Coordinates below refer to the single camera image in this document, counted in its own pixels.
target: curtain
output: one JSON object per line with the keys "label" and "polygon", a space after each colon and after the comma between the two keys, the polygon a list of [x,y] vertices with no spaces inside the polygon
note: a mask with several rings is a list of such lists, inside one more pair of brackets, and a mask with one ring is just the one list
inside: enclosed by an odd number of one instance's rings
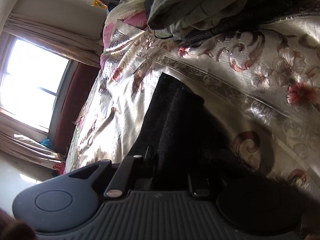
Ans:
{"label": "curtain", "polygon": [[64,169],[64,157],[0,123],[0,150],[20,159],[57,171]]}
{"label": "curtain", "polygon": [[11,13],[3,31],[84,64],[100,68],[103,47],[99,40],[45,25],[36,19]]}

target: screw head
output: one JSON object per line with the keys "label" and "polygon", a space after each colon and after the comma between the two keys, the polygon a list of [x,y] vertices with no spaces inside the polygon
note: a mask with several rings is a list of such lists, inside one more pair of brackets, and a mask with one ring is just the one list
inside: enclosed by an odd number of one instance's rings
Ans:
{"label": "screw head", "polygon": [[108,197],[120,197],[122,195],[122,191],[119,189],[111,189],[107,192]]}

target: pink flower pattern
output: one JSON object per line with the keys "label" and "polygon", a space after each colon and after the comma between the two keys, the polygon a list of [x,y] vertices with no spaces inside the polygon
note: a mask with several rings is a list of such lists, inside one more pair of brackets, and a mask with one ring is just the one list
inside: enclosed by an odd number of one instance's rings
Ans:
{"label": "pink flower pattern", "polygon": [[281,86],[300,82],[306,67],[304,56],[289,47],[278,50],[278,58],[273,61],[273,69],[276,71],[276,80]]}
{"label": "pink flower pattern", "polygon": [[271,85],[270,76],[273,70],[269,69],[265,64],[259,64],[252,68],[251,85],[262,93]]}
{"label": "pink flower pattern", "polygon": [[179,57],[184,57],[186,54],[188,54],[188,52],[190,51],[190,47],[186,47],[186,46],[181,46],[178,50],[178,56]]}
{"label": "pink flower pattern", "polygon": [[314,106],[320,111],[320,89],[311,83],[298,82],[288,86],[287,102],[295,109],[309,110]]}

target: floral bedspread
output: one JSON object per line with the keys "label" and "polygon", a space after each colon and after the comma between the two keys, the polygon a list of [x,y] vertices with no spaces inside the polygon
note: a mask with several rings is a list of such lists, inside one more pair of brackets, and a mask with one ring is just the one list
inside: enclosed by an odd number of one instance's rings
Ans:
{"label": "floral bedspread", "polygon": [[164,72],[204,98],[236,156],[305,194],[301,231],[320,233],[320,16],[223,33],[192,47],[118,21],[102,57],[66,172],[123,160]]}

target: yellow object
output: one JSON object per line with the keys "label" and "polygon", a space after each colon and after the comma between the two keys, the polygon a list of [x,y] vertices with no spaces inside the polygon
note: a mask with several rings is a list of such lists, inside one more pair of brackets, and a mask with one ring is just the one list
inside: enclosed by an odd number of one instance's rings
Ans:
{"label": "yellow object", "polygon": [[101,7],[103,9],[107,9],[108,7],[103,3],[101,2],[100,0],[94,0],[93,3],[92,3],[92,6],[96,6],[96,7]]}

